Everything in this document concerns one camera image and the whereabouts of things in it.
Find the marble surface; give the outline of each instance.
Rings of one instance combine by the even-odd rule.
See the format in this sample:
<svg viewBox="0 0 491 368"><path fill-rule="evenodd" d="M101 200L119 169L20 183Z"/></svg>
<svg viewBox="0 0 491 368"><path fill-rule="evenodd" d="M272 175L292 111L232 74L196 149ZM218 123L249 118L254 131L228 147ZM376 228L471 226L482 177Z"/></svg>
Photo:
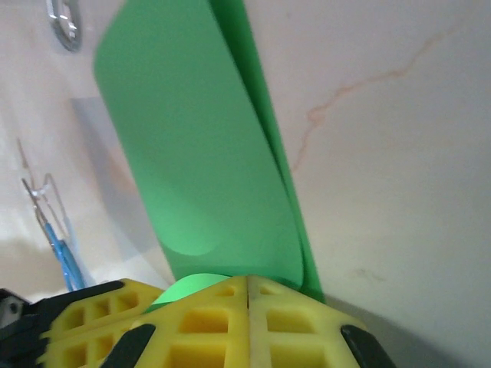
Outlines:
<svg viewBox="0 0 491 368"><path fill-rule="evenodd" d="M42 2L0 0L0 278L24 295L63 284L17 136L56 175L96 281L172 281L91 75L120 3L83 3L70 55ZM491 2L245 3L330 303L398 366L488 366Z"/></svg>

